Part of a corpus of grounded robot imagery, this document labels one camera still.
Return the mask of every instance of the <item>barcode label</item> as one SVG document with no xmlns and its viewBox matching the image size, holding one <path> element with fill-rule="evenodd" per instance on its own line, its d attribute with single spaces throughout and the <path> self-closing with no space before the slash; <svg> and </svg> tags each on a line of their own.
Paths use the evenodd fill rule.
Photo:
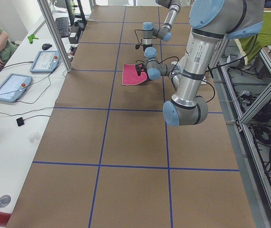
<svg viewBox="0 0 271 228">
<path fill-rule="evenodd" d="M 200 59 L 201 59 L 200 57 L 197 57 L 197 56 L 196 56 L 196 57 L 194 58 L 194 62 L 195 62 L 195 63 L 200 63 Z"/>
<path fill-rule="evenodd" d="M 202 64 L 208 51 L 208 45 L 207 44 L 196 45 L 195 43 L 193 43 L 192 48 L 193 49 L 191 50 L 189 59 L 194 63 Z"/>
</svg>

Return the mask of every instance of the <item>black box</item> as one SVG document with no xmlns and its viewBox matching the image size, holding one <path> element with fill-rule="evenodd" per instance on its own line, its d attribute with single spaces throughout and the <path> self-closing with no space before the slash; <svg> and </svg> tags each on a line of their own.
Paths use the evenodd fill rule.
<svg viewBox="0 0 271 228">
<path fill-rule="evenodd" d="M 71 32 L 70 32 L 70 35 L 69 35 L 70 44 L 77 44 L 78 43 L 80 33 L 81 33 L 81 30 L 80 30 L 79 26 L 72 26 L 71 27 Z"/>
</svg>

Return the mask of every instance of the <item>blue joint cap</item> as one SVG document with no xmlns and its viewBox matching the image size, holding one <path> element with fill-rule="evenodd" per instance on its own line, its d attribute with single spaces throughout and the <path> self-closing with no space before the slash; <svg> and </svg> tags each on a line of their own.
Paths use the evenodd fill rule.
<svg viewBox="0 0 271 228">
<path fill-rule="evenodd" d="M 161 72 L 156 68 L 148 69 L 147 74 L 150 80 L 156 80 L 161 76 Z"/>
<path fill-rule="evenodd" d="M 144 22 L 143 23 L 143 30 L 150 31 L 154 29 L 154 24 L 152 22 Z"/>
<path fill-rule="evenodd" d="M 156 57 L 156 49 L 154 47 L 148 47 L 145 49 L 144 56 L 146 58 L 154 58 Z"/>
<path fill-rule="evenodd" d="M 263 24 L 263 21 L 257 24 L 251 25 L 249 27 L 246 27 L 244 29 L 232 32 L 230 34 L 227 34 L 226 38 L 227 39 L 241 39 L 245 37 L 251 37 L 253 35 L 258 34 L 261 31 L 262 24 Z"/>
<path fill-rule="evenodd" d="M 163 104 L 163 117 L 166 123 L 170 126 L 180 125 L 178 112 L 174 107 L 173 103 L 171 103 L 170 101 L 166 101 Z"/>
<path fill-rule="evenodd" d="M 171 37 L 172 37 L 172 33 L 171 32 L 167 32 L 167 34 L 164 36 L 163 40 L 166 41 L 166 42 L 168 42 Z"/>
<path fill-rule="evenodd" d="M 189 24 L 194 29 L 208 25 L 220 12 L 225 0 L 197 1 L 189 14 Z"/>
</svg>

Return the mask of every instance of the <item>silver robot arm segment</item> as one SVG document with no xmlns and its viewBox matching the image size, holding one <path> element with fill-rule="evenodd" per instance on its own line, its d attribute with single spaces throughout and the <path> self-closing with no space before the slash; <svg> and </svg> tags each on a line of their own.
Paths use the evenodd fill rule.
<svg viewBox="0 0 271 228">
<path fill-rule="evenodd" d="M 194 39 L 180 75 L 172 77 L 177 91 L 163 106 L 169 125 L 199 124 L 205 120 L 208 107 L 197 96 L 201 81 L 218 41 L 249 37 L 262 27 L 263 0 L 197 0 L 190 13 Z"/>
<path fill-rule="evenodd" d="M 143 46 L 143 51 L 148 47 L 152 47 L 153 36 L 164 41 L 169 41 L 172 33 L 172 26 L 180 12 L 181 3 L 180 0 L 155 0 L 157 4 L 169 9 L 165 22 L 162 28 L 156 27 L 152 22 L 143 23 L 143 39 L 141 43 L 138 43 L 135 48 L 139 49 Z"/>
<path fill-rule="evenodd" d="M 156 59 L 157 52 L 154 47 L 148 47 L 145 52 L 145 67 L 150 80 L 156 80 L 160 76 L 171 76 L 177 72 L 181 72 L 181 68 L 177 65 L 162 64 Z"/>
<path fill-rule="evenodd" d="M 154 26 L 153 36 L 158 37 L 164 41 L 169 41 L 172 36 L 172 26 L 181 9 L 180 0 L 155 0 L 155 2 L 161 6 L 168 8 L 169 12 L 162 28 Z"/>
</svg>

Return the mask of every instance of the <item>white table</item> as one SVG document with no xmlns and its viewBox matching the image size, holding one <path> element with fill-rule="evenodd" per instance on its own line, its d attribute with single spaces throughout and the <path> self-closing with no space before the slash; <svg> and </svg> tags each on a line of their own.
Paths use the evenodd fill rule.
<svg viewBox="0 0 271 228">
<path fill-rule="evenodd" d="M 54 13 L 53 15 L 56 18 L 67 16 L 68 14 Z M 43 18 L 36 23 L 35 28 L 38 28 L 42 21 Z M 23 40 L 7 63 L 7 66 L 25 61 L 33 61 L 37 53 L 42 50 L 41 46 L 44 43 L 51 43 L 53 46 L 49 50 L 56 50 L 56 46 L 46 24 L 42 26 L 35 36 L 39 39 L 34 39 L 32 44 L 29 43 L 27 37 Z M 62 40 L 66 51 L 68 52 L 71 46 L 69 40 L 68 38 L 63 38 Z M 33 77 L 33 83 L 42 80 L 47 76 L 47 74 L 30 73 L 30 67 L 31 64 L 23 64 L 4 69 L 0 72 L 0 84 L 10 73 L 31 75 Z M 3 195 L 10 195 L 12 198 L 11 203 L 8 206 L 0 208 L 0 211 L 2 212 L 11 213 L 15 207 L 49 117 L 38 116 L 30 118 L 20 127 L 17 126 L 16 119 L 21 116 L 25 119 L 35 115 L 51 115 L 53 108 L 44 108 L 54 106 L 66 74 L 67 72 L 64 64 L 60 64 L 55 72 L 49 77 L 51 86 L 43 93 L 40 99 L 33 104 L 0 102 L 0 112 L 11 115 L 43 109 L 41 111 L 17 116 L 0 114 L 0 197 Z M 30 86 L 20 100 L 24 102 L 35 101 L 49 85 L 49 79 L 43 79 Z"/>
</svg>

